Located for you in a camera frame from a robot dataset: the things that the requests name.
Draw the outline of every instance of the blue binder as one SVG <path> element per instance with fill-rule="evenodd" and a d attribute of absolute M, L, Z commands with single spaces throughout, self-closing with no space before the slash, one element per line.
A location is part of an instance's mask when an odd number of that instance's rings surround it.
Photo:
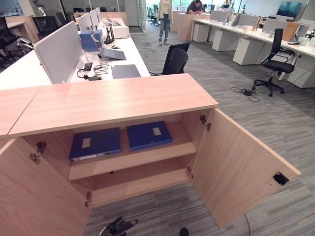
<path fill-rule="evenodd" d="M 132 151 L 173 142 L 164 121 L 127 126 L 127 132 Z"/>
<path fill-rule="evenodd" d="M 78 161 L 121 152 L 119 128 L 75 134 L 69 155 Z"/>

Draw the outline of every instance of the standing person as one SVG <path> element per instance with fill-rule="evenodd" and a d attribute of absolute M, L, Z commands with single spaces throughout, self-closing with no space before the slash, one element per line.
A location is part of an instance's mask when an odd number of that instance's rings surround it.
<path fill-rule="evenodd" d="M 200 0 L 194 0 L 187 7 L 187 12 L 189 14 L 201 14 L 202 2 Z"/>
<path fill-rule="evenodd" d="M 161 26 L 159 29 L 158 44 L 162 46 L 163 30 L 165 29 L 164 44 L 168 45 L 167 38 L 168 38 L 169 25 L 170 25 L 170 22 L 173 21 L 172 0 L 160 0 L 159 8 L 157 11 L 157 21 L 159 19 L 161 19 Z"/>

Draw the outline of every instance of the television screen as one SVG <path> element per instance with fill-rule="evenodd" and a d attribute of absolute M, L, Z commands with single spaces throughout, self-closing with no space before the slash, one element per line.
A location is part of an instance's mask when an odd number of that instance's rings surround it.
<path fill-rule="evenodd" d="M 301 6 L 301 2 L 282 1 L 277 11 L 277 15 L 295 18 L 301 9 Z"/>

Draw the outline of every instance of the open cabinet door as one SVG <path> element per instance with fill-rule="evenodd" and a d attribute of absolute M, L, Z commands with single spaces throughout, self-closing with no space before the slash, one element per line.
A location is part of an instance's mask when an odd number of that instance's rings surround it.
<path fill-rule="evenodd" d="M 0 235 L 82 236 L 92 206 L 23 139 L 0 149 Z"/>
<path fill-rule="evenodd" d="M 300 172 L 219 109 L 207 121 L 191 181 L 223 228 L 281 188 L 274 175 L 292 180 Z"/>

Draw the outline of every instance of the cabinet latch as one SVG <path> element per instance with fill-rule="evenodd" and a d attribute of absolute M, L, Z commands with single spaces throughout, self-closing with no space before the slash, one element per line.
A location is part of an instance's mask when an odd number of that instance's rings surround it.
<path fill-rule="evenodd" d="M 191 168 L 189 166 L 187 167 L 187 172 L 188 172 L 189 177 L 191 177 L 191 179 L 193 179 L 193 174 L 192 174 Z"/>
<path fill-rule="evenodd" d="M 37 153 L 31 153 L 30 159 L 36 164 L 39 164 L 39 157 L 44 153 L 46 146 L 47 146 L 47 143 L 44 141 L 37 142 L 36 144 Z"/>
<path fill-rule="evenodd" d="M 207 131 L 210 130 L 210 127 L 211 127 L 211 123 L 210 122 L 207 122 L 207 119 L 206 119 L 206 116 L 202 115 L 199 117 L 201 123 L 206 127 Z"/>
<path fill-rule="evenodd" d="M 89 191 L 89 192 L 87 192 L 87 200 L 85 201 L 84 205 L 85 205 L 86 207 L 88 207 L 90 201 L 91 201 L 91 192 Z"/>
<path fill-rule="evenodd" d="M 276 173 L 273 178 L 280 185 L 285 185 L 287 182 L 289 182 L 289 179 L 285 177 L 281 172 Z"/>

